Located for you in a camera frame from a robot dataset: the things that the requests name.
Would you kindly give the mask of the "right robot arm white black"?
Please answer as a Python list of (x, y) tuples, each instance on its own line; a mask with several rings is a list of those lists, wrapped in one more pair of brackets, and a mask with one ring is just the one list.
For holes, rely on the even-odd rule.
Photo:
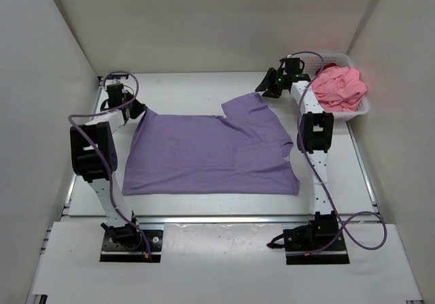
[(280, 60), (278, 69), (270, 68), (257, 91), (278, 98), (288, 90), (298, 104), (297, 147), (311, 173), (313, 197), (308, 224), (287, 229), (268, 247), (283, 248), (288, 259), (312, 256), (346, 255), (347, 249), (337, 218), (337, 209), (328, 190), (328, 152), (332, 145), (334, 115), (325, 112), (312, 88), (312, 79), (304, 72), (305, 62), (297, 55)]

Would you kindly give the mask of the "pink t shirt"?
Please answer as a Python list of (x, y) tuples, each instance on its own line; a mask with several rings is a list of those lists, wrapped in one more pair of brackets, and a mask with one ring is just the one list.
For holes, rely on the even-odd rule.
[(329, 67), (319, 74), (311, 88), (326, 112), (355, 112), (367, 93), (360, 72), (353, 67)]

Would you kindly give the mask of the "white plastic basket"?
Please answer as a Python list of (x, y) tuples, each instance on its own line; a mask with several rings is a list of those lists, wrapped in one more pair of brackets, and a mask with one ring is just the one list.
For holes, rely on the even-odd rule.
[[(324, 59), (324, 64), (335, 63), (338, 67), (354, 67), (354, 64), (349, 56), (344, 53), (338, 52), (324, 52), (320, 54)], [(313, 79), (316, 75), (316, 71), (321, 68), (321, 60), (317, 55), (314, 54), (298, 54), (302, 61), (304, 61), (303, 73), (306, 73)], [(368, 112), (370, 106), (368, 103), (367, 96), (364, 96), (362, 100), (358, 103), (356, 110), (354, 112), (334, 112), (334, 118), (338, 121), (349, 121), (352, 118), (364, 115)]]

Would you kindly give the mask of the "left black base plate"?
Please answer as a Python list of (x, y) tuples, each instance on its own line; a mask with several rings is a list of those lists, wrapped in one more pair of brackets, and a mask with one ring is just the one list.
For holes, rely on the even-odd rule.
[(122, 245), (115, 242), (105, 231), (99, 261), (103, 263), (159, 263), (161, 260), (164, 231), (162, 229), (143, 230), (150, 245), (147, 253), (146, 244), (138, 240)]

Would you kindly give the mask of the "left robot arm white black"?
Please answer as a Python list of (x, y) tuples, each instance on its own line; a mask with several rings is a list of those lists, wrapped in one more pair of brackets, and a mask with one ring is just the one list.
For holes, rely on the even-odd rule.
[(107, 219), (101, 225), (106, 235), (126, 250), (141, 250), (147, 256), (149, 241), (126, 204), (116, 179), (118, 155), (113, 139), (115, 131), (145, 113), (147, 107), (119, 80), (114, 80), (105, 90), (108, 99), (101, 112), (88, 116), (91, 121), (77, 124), (74, 120), (83, 118), (83, 114), (68, 117), (73, 171), (98, 196)]

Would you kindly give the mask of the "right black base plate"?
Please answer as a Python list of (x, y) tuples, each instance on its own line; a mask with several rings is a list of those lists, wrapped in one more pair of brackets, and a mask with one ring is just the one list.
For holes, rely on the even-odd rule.
[(348, 265), (347, 246), (342, 235), (313, 231), (308, 225), (284, 229), (286, 265)]

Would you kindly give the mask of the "purple t shirt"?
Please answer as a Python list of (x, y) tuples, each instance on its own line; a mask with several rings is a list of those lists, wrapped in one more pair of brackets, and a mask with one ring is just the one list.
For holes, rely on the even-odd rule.
[(122, 193), (297, 195), (287, 158), (294, 142), (257, 93), (222, 104), (221, 116), (148, 110), (130, 146)]

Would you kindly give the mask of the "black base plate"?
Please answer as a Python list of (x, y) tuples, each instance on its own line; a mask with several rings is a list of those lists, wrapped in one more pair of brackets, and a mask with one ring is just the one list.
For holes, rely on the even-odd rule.
[(284, 229), (286, 265), (348, 265), (347, 246), (342, 235), (313, 231), (308, 225)]
[(143, 230), (150, 245), (147, 253), (146, 244), (138, 240), (122, 245), (115, 242), (105, 231), (99, 261), (103, 263), (159, 263), (161, 260), (164, 231), (162, 229)]

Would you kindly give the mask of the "aluminium rail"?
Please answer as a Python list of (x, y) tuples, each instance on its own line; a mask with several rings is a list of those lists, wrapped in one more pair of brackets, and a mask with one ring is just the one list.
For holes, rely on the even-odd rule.
[[(274, 216), (138, 216), (141, 224), (291, 224), (308, 222), (312, 217), (307, 215), (274, 215)], [(62, 215), (61, 222), (93, 221), (105, 222), (103, 216)], [(371, 215), (356, 216), (351, 223), (378, 223)]]

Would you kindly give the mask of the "red t shirt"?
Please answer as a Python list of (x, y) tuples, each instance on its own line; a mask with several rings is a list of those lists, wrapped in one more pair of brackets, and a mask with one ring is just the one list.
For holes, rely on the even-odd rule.
[(329, 64), (327, 64), (327, 65), (324, 65), (323, 67), (320, 67), (320, 68), (315, 72), (315, 74), (317, 75), (317, 74), (319, 74), (319, 73), (323, 72), (324, 70), (329, 69), (329, 68), (331, 68), (331, 67), (338, 67), (338, 65), (337, 65), (336, 63), (329, 63)]

